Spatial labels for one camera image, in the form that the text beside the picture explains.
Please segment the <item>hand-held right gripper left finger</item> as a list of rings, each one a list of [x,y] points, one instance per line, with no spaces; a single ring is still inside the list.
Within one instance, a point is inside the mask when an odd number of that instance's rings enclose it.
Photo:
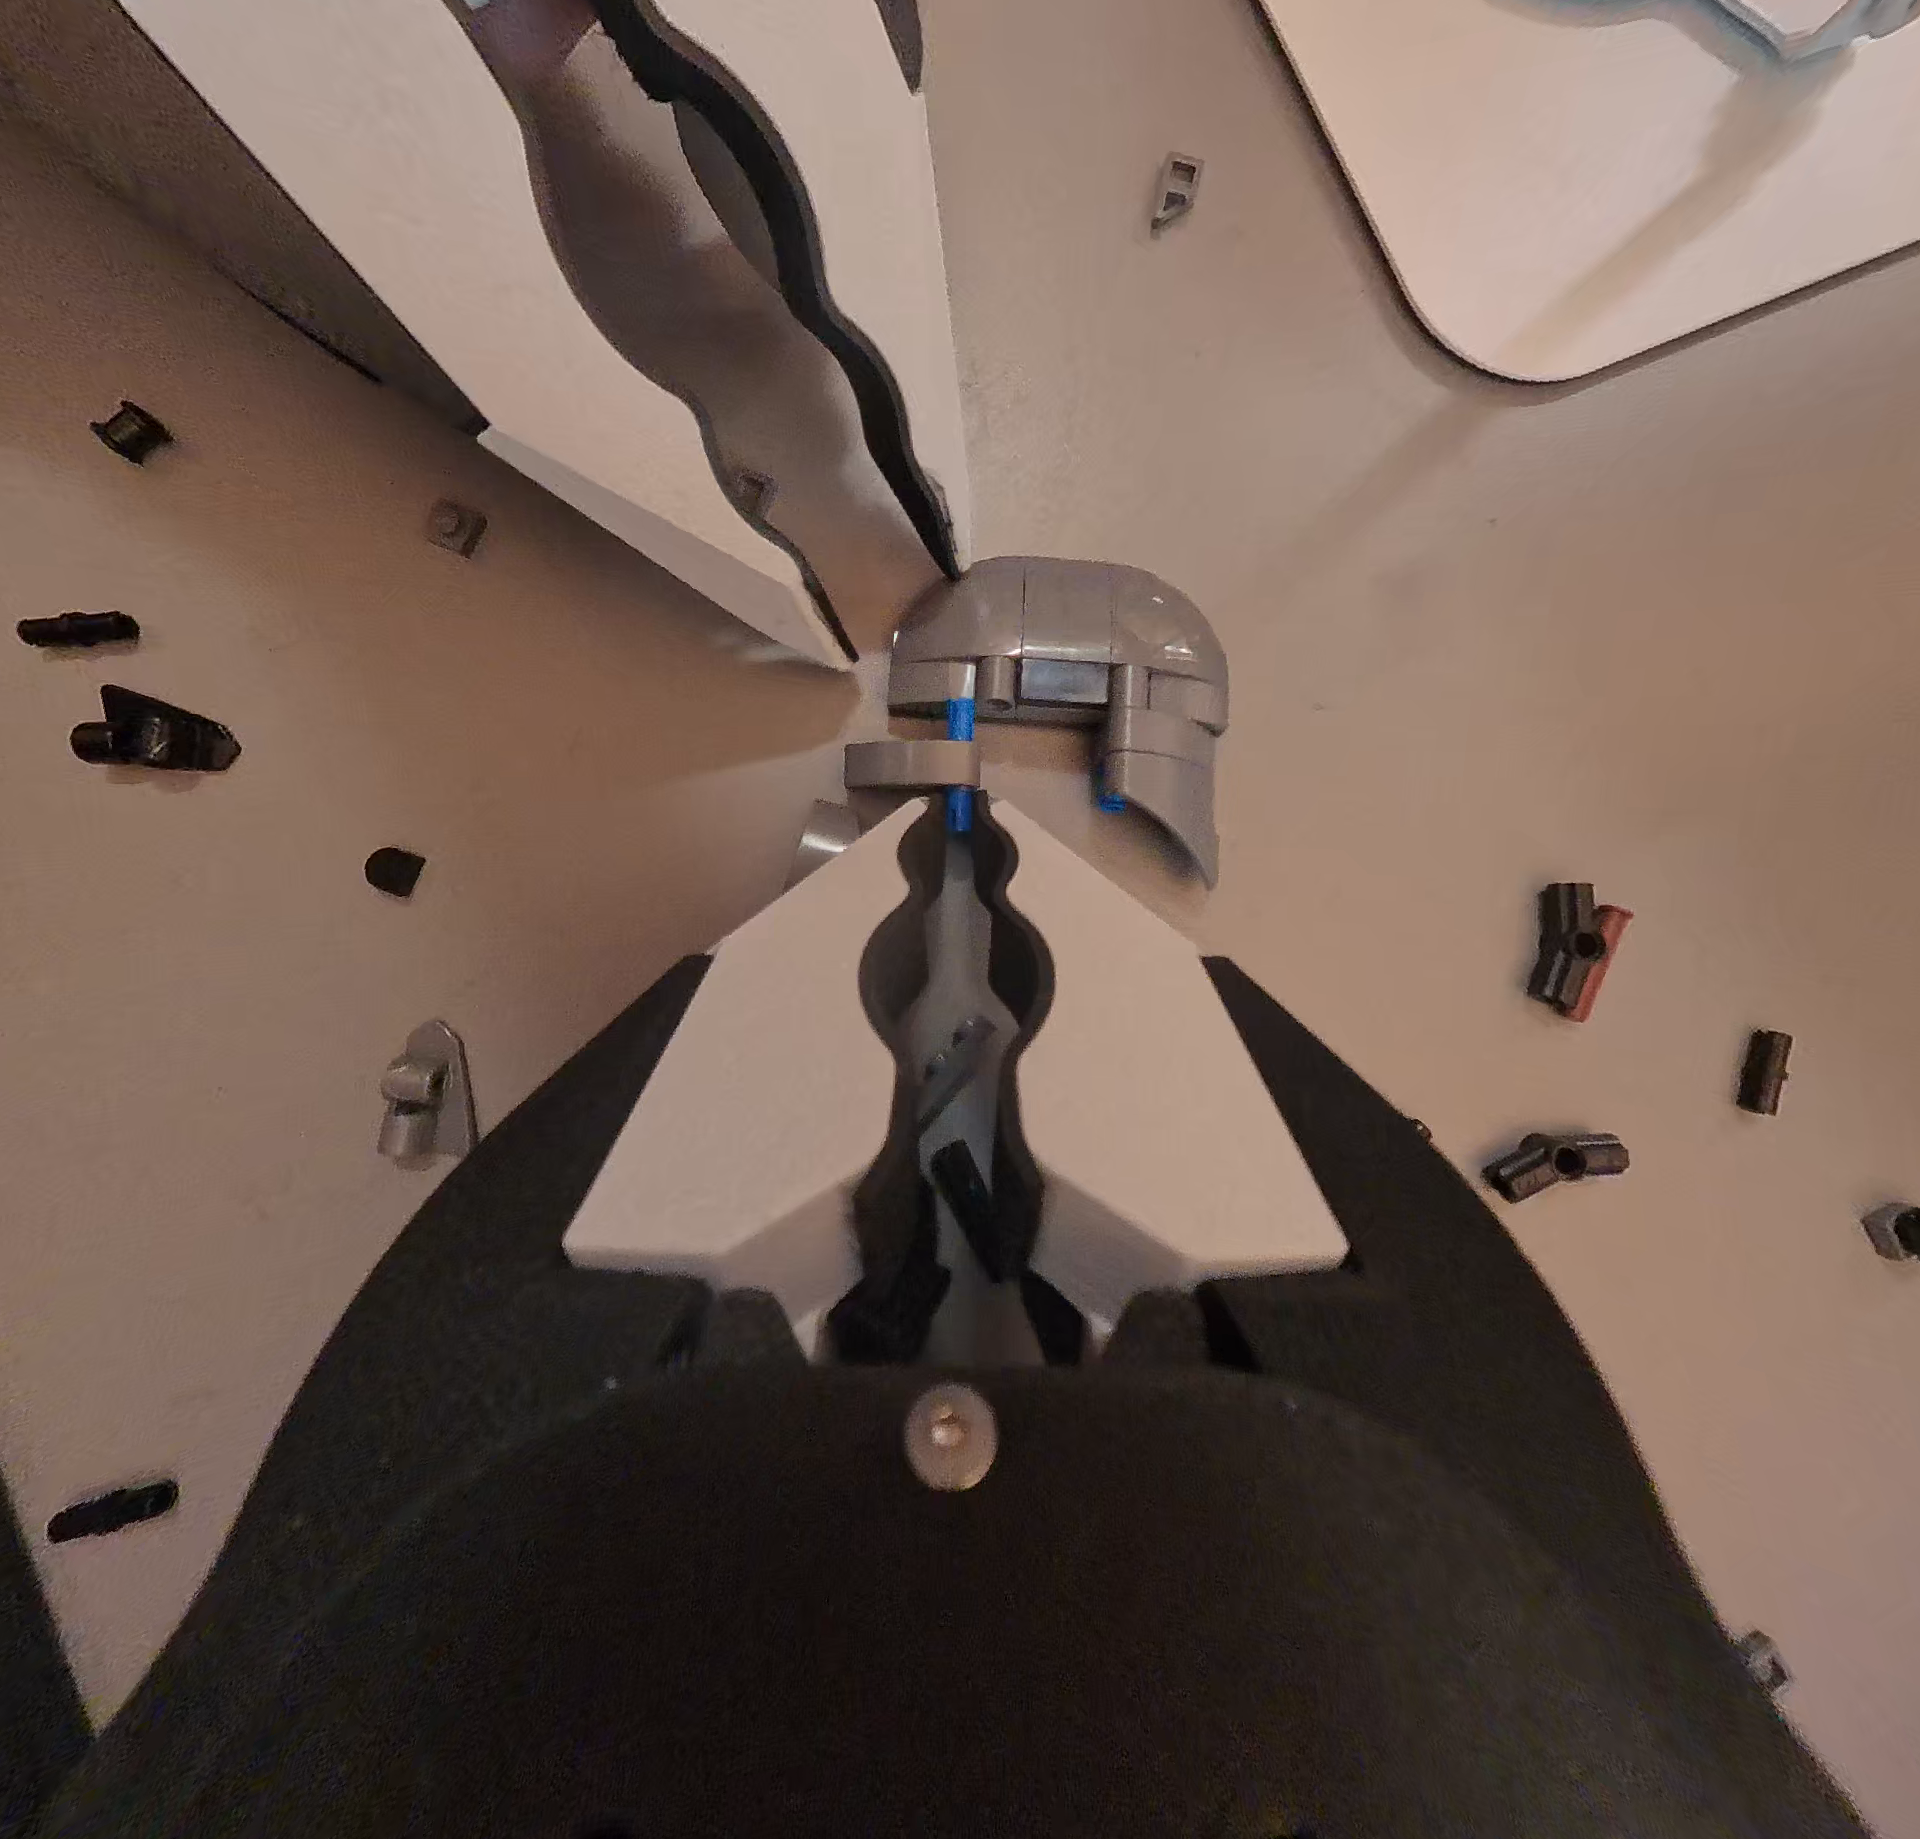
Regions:
[[[913,1012],[947,834],[913,801],[707,954],[564,1253],[763,1293],[842,1351],[907,1356],[947,1287]]]

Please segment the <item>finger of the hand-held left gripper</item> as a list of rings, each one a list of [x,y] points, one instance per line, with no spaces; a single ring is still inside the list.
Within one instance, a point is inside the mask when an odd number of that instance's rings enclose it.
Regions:
[[[787,311],[835,360],[946,580],[972,489],[923,100],[876,0],[588,0],[633,77],[745,176]]]
[[[443,0],[117,0],[482,417],[481,445],[766,641],[856,661],[707,420],[564,275],[523,126]]]

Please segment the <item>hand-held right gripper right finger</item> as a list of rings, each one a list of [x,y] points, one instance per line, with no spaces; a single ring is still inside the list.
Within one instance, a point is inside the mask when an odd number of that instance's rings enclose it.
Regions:
[[[1038,963],[1004,1107],[1040,1181],[1029,1272],[1113,1331],[1146,1293],[1340,1270],[1351,1239],[1195,943],[1015,807],[974,819]]]

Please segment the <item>grey liftarm with blue pin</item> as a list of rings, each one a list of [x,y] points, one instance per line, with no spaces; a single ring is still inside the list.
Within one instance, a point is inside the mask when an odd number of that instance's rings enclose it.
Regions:
[[[946,732],[925,741],[876,741],[842,751],[842,784],[857,793],[942,795],[951,838],[969,838],[974,795],[982,788],[978,705],[971,697],[946,702]]]

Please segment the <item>grey curved lego assembly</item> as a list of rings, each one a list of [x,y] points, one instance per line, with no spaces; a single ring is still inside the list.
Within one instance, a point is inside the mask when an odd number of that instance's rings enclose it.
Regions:
[[[1219,882],[1217,744],[1229,661],[1197,608],[1117,563],[999,555],[931,588],[901,618],[891,716],[1086,734],[1094,804],[1150,819],[1197,879]]]

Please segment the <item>grey lego stud plate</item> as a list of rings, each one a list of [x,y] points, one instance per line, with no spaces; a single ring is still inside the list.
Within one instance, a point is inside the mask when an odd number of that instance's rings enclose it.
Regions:
[[[931,1128],[972,1082],[991,1057],[999,1029],[987,1016],[967,1016],[931,1057],[917,1096],[917,1125]]]

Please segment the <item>grey lego wedge piece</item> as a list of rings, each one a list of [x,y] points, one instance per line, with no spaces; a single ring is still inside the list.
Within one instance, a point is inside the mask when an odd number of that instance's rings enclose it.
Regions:
[[[458,1162],[477,1139],[468,1051],[441,1019],[425,1021],[388,1062],[377,1085],[376,1153],[395,1164]]]

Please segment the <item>black angled lego connector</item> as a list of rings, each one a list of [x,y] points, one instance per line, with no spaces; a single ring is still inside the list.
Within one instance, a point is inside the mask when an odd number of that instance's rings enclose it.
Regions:
[[[1481,1169],[1486,1185],[1520,1205],[1556,1188],[1614,1179],[1630,1169],[1628,1148],[1612,1132],[1529,1132]]]

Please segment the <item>black and red lego connector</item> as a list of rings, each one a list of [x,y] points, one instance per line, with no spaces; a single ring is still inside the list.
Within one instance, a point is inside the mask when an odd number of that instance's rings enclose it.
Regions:
[[[1569,1023],[1586,1023],[1632,918],[1628,909],[1598,902],[1593,883],[1547,883],[1538,893],[1538,948],[1523,986],[1528,1001]]]

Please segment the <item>black lego wedge piece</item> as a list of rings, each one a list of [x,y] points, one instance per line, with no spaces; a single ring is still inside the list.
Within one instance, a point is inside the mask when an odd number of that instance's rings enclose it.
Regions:
[[[160,702],[153,694],[106,684],[102,716],[78,723],[69,748],[81,763],[153,772],[228,772],[243,756],[228,724]]]

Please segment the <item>black lego axle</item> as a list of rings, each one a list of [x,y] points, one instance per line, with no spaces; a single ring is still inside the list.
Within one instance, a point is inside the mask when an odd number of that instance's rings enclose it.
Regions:
[[[178,1505],[179,1483],[174,1478],[108,1489],[56,1512],[44,1525],[44,1541],[67,1545],[108,1540],[169,1515]]]

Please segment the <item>white book stand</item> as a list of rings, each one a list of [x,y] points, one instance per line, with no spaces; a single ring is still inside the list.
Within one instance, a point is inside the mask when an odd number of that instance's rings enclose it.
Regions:
[[[1918,0],[1256,3],[1486,373],[1601,373],[1915,245]]]

